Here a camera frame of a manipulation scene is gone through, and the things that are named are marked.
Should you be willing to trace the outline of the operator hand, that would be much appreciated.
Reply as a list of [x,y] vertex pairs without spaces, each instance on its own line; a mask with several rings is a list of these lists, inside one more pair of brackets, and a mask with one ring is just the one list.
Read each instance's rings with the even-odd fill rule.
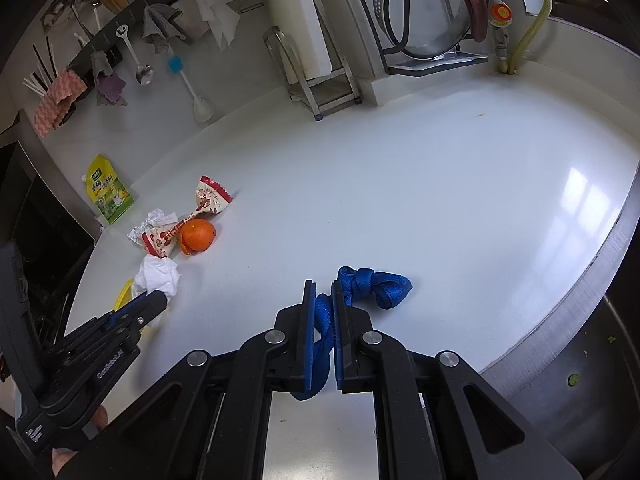
[[62,468],[107,425],[107,409],[104,405],[100,405],[92,415],[90,422],[83,426],[77,434],[72,434],[65,438],[61,445],[52,448],[52,474],[55,478],[58,478]]

